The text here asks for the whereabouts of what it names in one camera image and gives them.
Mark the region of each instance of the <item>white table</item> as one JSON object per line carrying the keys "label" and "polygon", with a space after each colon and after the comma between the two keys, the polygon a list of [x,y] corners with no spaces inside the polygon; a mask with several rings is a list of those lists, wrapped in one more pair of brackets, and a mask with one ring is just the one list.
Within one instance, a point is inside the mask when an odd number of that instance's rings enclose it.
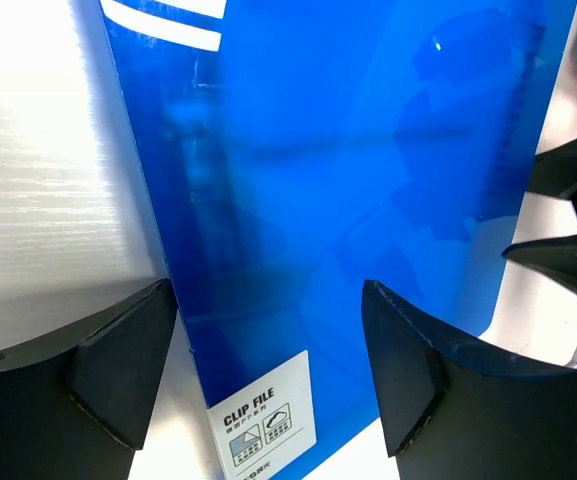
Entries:
{"label": "white table", "polygon": [[[104,45],[94,1],[0,0],[0,348],[98,311],[166,274]],[[567,48],[540,149],[577,137],[577,17]],[[575,232],[568,204],[526,196],[517,240]],[[508,265],[484,338],[565,364],[577,348],[577,297]],[[397,478],[381,435],[375,422],[309,480]],[[220,476],[177,328],[130,478]]]}

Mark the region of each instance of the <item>label icon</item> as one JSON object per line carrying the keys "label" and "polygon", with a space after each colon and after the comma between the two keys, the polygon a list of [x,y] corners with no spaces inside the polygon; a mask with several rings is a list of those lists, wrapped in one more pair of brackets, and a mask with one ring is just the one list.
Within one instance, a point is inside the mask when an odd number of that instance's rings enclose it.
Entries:
{"label": "label icon", "polygon": [[292,428],[290,405],[285,404],[264,418],[266,443],[272,443]]}
{"label": "label icon", "polygon": [[308,352],[208,410],[225,480],[268,480],[317,441]]}
{"label": "label icon", "polygon": [[230,453],[232,453],[235,467],[252,458],[262,448],[263,443],[261,441],[261,435],[259,434],[259,425],[255,425],[238,437],[235,437],[230,442]]}

